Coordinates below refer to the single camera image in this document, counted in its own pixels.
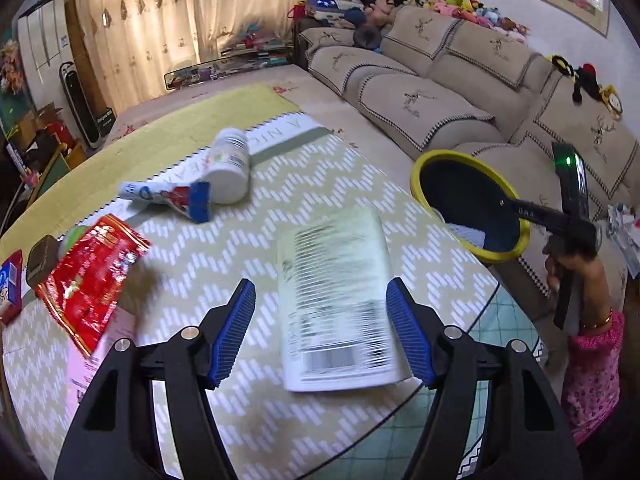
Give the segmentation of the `pink sleeved right forearm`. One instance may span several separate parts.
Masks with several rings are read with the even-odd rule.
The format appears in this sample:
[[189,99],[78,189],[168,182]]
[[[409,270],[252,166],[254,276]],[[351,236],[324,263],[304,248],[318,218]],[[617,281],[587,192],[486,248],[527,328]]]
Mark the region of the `pink sleeved right forearm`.
[[610,416],[620,400],[620,352],[625,318],[612,312],[610,326],[597,335],[568,341],[561,406],[576,445],[585,442]]

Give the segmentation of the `person's right hand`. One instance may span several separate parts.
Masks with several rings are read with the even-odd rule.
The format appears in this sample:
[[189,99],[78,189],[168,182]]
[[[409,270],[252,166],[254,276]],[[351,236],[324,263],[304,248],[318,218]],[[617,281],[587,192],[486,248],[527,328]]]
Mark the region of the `person's right hand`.
[[570,300],[577,297],[575,310],[583,326],[603,325],[611,313],[610,290],[603,263],[599,257],[587,258],[579,252],[567,254],[565,243],[552,235],[542,252],[547,256],[547,284],[559,294],[562,281],[572,279]]

